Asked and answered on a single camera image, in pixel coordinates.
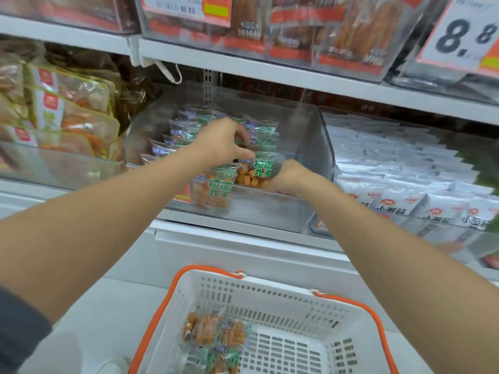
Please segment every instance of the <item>person's left hand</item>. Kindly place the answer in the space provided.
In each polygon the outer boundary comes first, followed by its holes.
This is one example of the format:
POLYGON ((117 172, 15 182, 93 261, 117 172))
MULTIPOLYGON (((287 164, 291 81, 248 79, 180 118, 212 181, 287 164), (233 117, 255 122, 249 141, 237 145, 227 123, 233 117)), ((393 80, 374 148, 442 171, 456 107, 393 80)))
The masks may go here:
POLYGON ((192 144, 205 152, 211 168, 231 163, 235 158, 254 158, 253 151, 235 144, 235 135, 239 135, 245 144, 250 144, 250 137, 244 126, 225 117, 203 126, 192 144))

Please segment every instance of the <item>red logo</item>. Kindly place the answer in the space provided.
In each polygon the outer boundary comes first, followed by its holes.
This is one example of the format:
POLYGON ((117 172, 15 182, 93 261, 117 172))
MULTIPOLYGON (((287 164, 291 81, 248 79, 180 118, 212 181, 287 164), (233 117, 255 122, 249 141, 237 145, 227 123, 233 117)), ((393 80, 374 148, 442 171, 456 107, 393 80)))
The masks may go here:
POLYGON ((39 68, 38 69, 38 74, 40 75, 41 82, 43 82, 44 84, 47 84, 49 86, 53 86, 54 85, 54 79, 52 77, 52 72, 51 71, 39 68))
POLYGON ((43 95, 43 105, 47 109, 57 110, 57 107, 59 106, 59 98, 52 94, 45 93, 43 95))
POLYGON ((14 127, 14 132, 16 133, 17 138, 21 142, 30 142, 31 141, 29 133, 25 129, 21 129, 19 127, 14 127))

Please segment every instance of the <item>price tag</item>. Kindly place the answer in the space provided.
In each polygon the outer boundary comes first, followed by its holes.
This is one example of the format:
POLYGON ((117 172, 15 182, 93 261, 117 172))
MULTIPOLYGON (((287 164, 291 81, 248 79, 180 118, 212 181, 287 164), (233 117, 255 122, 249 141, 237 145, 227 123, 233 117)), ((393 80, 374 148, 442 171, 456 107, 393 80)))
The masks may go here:
POLYGON ((417 60, 499 76, 499 0, 451 0, 417 60))
POLYGON ((231 26, 232 0, 142 0, 147 11, 231 26))

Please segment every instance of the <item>orange basket handle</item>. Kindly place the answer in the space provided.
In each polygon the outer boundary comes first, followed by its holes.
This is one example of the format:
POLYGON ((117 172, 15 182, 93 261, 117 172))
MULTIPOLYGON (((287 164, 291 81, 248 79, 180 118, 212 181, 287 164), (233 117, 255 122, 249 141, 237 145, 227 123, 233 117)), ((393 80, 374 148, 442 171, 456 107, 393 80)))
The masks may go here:
POLYGON ((170 299, 172 298, 173 293, 175 292, 175 288, 177 287, 177 284, 180 280, 180 277, 182 277, 189 270, 204 270, 206 272, 218 273, 218 274, 222 274, 224 276, 228 276, 228 277, 232 277, 232 278, 236 278, 236 279, 244 278, 243 275, 234 274, 231 272, 227 272, 225 270, 213 268, 211 266, 189 265, 189 266, 186 266, 186 267, 180 269, 177 272, 177 274, 175 275, 175 277, 173 278, 172 284, 171 284, 170 288, 168 289, 168 293, 166 294, 165 299, 163 299, 158 310, 156 310, 151 321, 149 322, 149 325, 147 326, 146 332, 144 333, 142 340, 140 341, 140 344, 137 347, 137 351, 135 352, 135 354, 133 356, 132 363, 130 364, 130 367, 128 369, 128 374, 137 374, 138 373, 139 368, 140 368, 140 364, 142 363, 142 360, 144 359, 144 355, 146 354, 147 347, 149 346, 149 343, 151 342, 151 339, 153 337, 154 331, 156 330, 156 327, 158 327, 161 316, 165 312, 165 309, 168 306, 168 303, 170 302, 170 299))
MULTIPOLYGON (((149 346, 149 343, 151 342, 151 339, 153 337, 154 331, 156 330, 156 327, 158 327, 159 321, 161 319, 161 316, 165 312, 166 307, 168 306, 168 303, 170 302, 173 293, 175 292, 175 288, 177 287, 177 284, 180 280, 180 278, 187 273, 190 270, 203 270, 206 272, 212 272, 212 273, 218 273, 224 276, 236 278, 236 279, 243 279, 245 277, 243 272, 238 272, 238 274, 234 274, 219 268, 214 268, 211 266, 202 266, 202 265, 189 265, 185 266, 184 268, 180 269, 175 277, 173 278, 172 284, 170 288, 168 289, 168 293, 165 296, 165 299, 161 302, 159 308, 156 310, 154 313, 151 321, 149 322, 149 325, 147 326, 146 332, 144 333, 139 346, 137 347, 137 351, 134 354, 132 363, 130 364, 130 368, 128 369, 128 374, 138 374, 140 365, 142 363, 142 360, 144 359, 144 355, 146 354, 147 347, 149 346)), ((367 311, 371 317, 374 319, 374 322, 376 323, 376 327, 378 328, 378 333, 381 339, 381 345, 383 347, 383 351, 385 352, 385 357, 388 362, 388 366, 390 367, 390 372, 391 374, 399 374, 399 371, 397 369, 397 365, 395 364, 395 360, 392 357, 392 354, 390 352, 390 347, 388 346, 388 341, 386 340, 386 335, 385 335, 385 330, 383 328, 383 323, 381 322, 381 319, 379 316, 374 312, 372 308, 369 306, 365 305, 364 303, 356 302, 351 299, 347 298, 342 298, 334 295, 328 295, 328 294, 323 294, 319 292, 317 289, 313 289, 312 293, 319 298, 325 298, 325 299, 330 299, 334 301, 340 301, 344 303, 351 304, 353 306, 360 307, 367 311)))
POLYGON ((392 353, 390 352, 390 347, 388 346, 388 340, 386 340, 386 334, 385 334, 385 329, 383 328, 383 322, 379 318, 378 314, 376 314, 371 307, 365 305, 364 303, 352 301, 351 299, 338 297, 336 295, 324 294, 319 292, 319 290, 317 289, 312 289, 312 293, 318 298, 325 298, 333 301, 348 303, 353 306, 363 308, 365 311, 367 311, 374 319, 376 327, 378 328, 379 337, 381 339, 381 346, 383 346, 383 351, 385 352, 386 361, 388 363, 388 366, 390 367, 390 373, 399 374, 399 370, 397 368, 397 365, 395 364, 395 360, 393 359, 392 353))

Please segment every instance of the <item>sleeve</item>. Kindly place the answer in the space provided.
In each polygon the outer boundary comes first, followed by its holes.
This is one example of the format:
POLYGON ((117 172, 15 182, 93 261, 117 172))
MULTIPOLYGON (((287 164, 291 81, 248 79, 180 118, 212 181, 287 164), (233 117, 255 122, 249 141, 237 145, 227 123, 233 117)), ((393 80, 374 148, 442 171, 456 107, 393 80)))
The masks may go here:
POLYGON ((51 331, 40 312, 0 288, 0 373, 16 373, 51 331))

